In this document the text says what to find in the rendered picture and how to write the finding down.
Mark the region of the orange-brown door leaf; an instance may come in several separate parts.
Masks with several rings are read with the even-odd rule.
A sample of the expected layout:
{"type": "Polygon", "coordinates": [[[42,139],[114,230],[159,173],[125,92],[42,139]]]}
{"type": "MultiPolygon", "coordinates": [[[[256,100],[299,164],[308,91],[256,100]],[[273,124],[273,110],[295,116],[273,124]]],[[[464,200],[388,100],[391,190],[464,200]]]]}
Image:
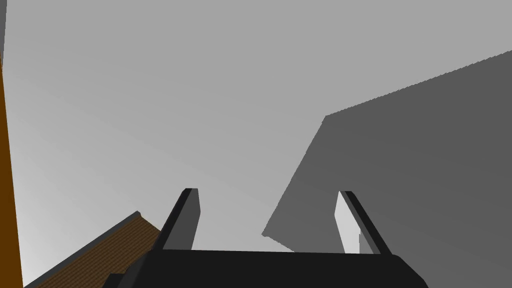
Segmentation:
{"type": "Polygon", "coordinates": [[[3,68],[0,65],[0,288],[23,288],[3,68]]]}

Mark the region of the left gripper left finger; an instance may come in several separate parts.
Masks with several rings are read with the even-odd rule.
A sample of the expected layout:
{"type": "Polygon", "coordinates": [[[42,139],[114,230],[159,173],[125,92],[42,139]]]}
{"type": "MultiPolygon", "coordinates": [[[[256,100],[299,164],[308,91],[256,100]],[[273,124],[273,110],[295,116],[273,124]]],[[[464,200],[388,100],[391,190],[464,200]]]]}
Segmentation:
{"type": "Polygon", "coordinates": [[[199,190],[184,189],[154,242],[153,250],[191,250],[201,215],[199,190]]]}

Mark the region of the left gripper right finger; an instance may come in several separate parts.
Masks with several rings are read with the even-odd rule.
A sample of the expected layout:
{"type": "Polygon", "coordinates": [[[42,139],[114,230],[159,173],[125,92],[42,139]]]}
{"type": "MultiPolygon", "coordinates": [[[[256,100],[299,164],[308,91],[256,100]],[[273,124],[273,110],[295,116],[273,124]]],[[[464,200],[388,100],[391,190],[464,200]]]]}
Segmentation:
{"type": "Polygon", "coordinates": [[[354,192],[338,192],[334,219],[345,254],[392,253],[354,192]]]}

